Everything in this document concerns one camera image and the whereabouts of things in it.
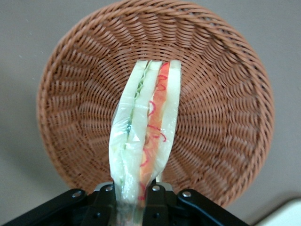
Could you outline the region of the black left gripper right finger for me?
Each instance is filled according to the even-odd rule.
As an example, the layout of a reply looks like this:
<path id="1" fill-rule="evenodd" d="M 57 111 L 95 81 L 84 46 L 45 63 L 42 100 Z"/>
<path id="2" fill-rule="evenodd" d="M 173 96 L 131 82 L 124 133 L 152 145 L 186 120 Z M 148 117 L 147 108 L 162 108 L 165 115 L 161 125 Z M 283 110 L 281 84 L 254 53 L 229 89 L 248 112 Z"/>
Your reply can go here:
<path id="1" fill-rule="evenodd" d="M 153 181 L 146 192 L 146 226 L 246 226 L 215 202 L 193 189 L 175 194 L 172 186 Z"/>

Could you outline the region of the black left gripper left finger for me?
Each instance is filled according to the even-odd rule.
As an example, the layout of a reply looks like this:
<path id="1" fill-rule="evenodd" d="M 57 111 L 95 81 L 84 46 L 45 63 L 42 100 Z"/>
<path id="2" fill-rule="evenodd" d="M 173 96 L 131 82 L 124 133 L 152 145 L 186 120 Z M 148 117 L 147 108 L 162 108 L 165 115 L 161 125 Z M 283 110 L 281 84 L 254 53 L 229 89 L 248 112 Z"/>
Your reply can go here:
<path id="1" fill-rule="evenodd" d="M 91 194 L 76 188 L 9 221 L 10 226 L 110 226 L 116 207 L 113 182 Z"/>

